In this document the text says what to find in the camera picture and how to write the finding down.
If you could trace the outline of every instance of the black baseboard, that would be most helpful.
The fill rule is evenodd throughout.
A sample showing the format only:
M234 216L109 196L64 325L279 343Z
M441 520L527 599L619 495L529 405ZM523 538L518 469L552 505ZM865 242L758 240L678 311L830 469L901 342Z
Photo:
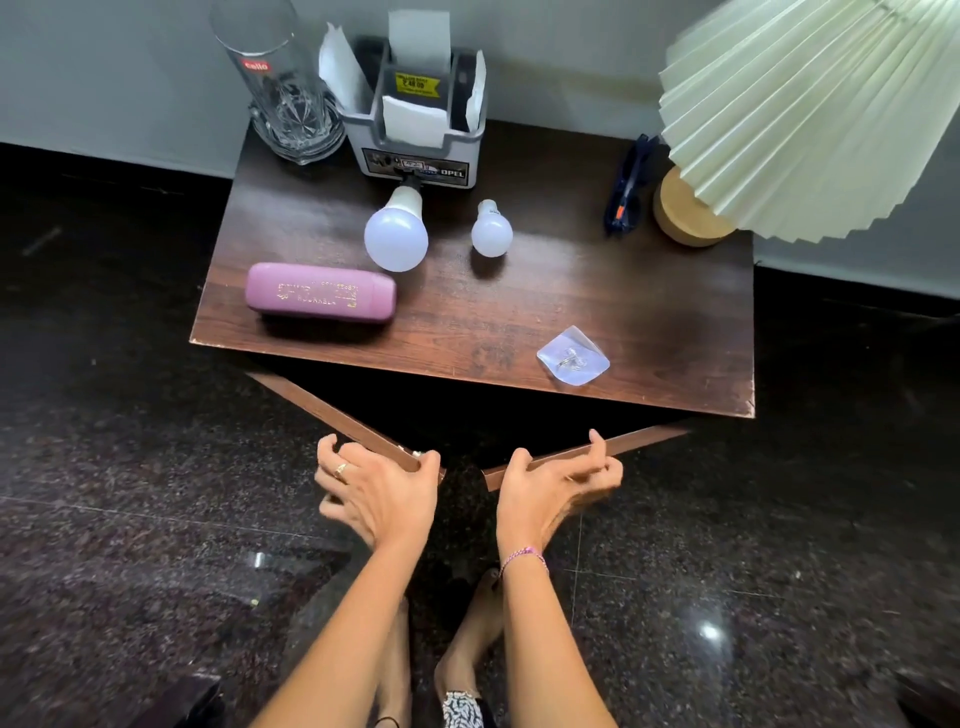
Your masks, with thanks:
M39 188L123 199L225 203L233 184L232 180L221 177L4 143L0 143L0 167L8 171L0 182L0 186L7 188Z
M163 200L170 204L215 205L222 209L232 185L231 180L220 177L2 143L0 167L10 170L7 178L0 182L7 188L54 189L118 200L134 198L154 204ZM960 314L960 301L953 299L765 267L756 268L755 292L760 305L769 297L787 296L798 302L836 301L937 318Z
M809 301L830 301L932 318L960 315L960 301L941 296L900 291L869 283L821 278L804 273L788 273L761 266L755 266L754 271L754 292L758 301L769 298L791 299L797 305Z

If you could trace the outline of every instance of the white tissue paper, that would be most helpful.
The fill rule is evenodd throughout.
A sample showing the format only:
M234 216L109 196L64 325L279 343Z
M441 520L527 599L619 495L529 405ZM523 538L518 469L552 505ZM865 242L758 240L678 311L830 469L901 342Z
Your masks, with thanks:
M390 11L387 35L397 65L449 73L449 12Z
M480 126L480 109L483 107L483 94L487 87L487 62L483 51L477 51L477 67L473 76L473 93L467 99L467 128L476 132Z
M320 77L347 113L370 113L373 91L353 55L343 28L326 24L326 35L317 61Z
M449 125L446 109L431 109L384 96L383 128L392 141L439 149L444 146Z
M570 327L540 351L550 374L565 384L579 387L596 379L610 368L610 360L582 331Z

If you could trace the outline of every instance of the hand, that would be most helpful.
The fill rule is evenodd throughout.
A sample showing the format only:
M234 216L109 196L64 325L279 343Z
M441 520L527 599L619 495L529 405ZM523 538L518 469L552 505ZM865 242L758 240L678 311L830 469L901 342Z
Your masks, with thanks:
M422 547L437 508L440 455L424 453L420 469L407 473L359 443L346 443L334 452L336 442L336 435L327 435L317 444L320 467L314 479L327 491L320 514L346 523L371 549L412 541Z
M532 458L520 448L510 458L496 505L496 540L501 556L532 546L546 548L564 519L620 485L623 466L607 457L607 443L590 431L590 450L551 460L532 471Z

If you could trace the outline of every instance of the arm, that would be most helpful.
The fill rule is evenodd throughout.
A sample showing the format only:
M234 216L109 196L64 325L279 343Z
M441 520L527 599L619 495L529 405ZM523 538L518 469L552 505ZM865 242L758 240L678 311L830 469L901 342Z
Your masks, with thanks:
M440 455L426 453L417 473L405 473L356 443L335 453L335 441L320 441L316 479L342 503L327 496L320 510L353 527L373 555L252 728L366 724L384 644L433 521Z
M620 484L620 463L590 432L590 453L528 472L530 455L510 461L497 506L501 563L532 546L542 551L575 506ZM507 680L514 725L609 726L615 723L593 686L550 577L539 559L520 556L503 574Z

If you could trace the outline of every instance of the red label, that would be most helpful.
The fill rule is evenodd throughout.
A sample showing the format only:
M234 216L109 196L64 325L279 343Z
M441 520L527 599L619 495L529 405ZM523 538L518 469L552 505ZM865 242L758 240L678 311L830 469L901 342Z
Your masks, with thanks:
M243 67L248 71L256 71L257 73L267 73L270 71L270 64L266 61L251 61L250 59L240 59L240 62L243 63Z

